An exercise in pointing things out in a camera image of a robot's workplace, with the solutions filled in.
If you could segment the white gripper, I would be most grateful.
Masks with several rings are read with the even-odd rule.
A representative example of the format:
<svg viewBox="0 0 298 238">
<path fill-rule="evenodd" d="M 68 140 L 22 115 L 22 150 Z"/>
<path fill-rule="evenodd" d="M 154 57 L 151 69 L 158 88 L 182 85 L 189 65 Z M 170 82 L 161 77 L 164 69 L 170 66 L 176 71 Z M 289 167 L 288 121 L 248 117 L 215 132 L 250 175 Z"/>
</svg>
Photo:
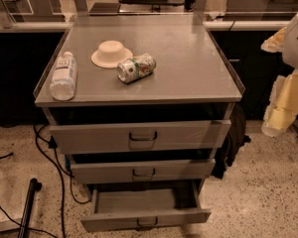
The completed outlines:
<svg viewBox="0 0 298 238">
<path fill-rule="evenodd" d="M 283 51 L 286 27 L 280 29 L 261 45 L 263 51 L 281 53 Z M 286 131 L 298 116 L 298 68 L 283 82 L 275 106 L 268 116 L 267 125 L 279 132 Z"/>
</svg>

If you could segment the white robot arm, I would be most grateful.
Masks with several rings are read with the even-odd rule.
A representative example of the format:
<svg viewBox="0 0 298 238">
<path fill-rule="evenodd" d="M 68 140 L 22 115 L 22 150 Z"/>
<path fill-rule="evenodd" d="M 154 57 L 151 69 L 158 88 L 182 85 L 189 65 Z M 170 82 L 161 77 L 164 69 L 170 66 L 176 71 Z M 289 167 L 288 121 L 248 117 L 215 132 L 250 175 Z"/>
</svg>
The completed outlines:
<svg viewBox="0 0 298 238">
<path fill-rule="evenodd" d="M 264 41 L 261 48 L 269 53 L 282 53 L 283 62 L 294 68 L 287 77 L 277 77 L 264 114 L 262 133 L 276 137 L 284 133 L 298 116 L 298 13 L 287 27 Z"/>
</svg>

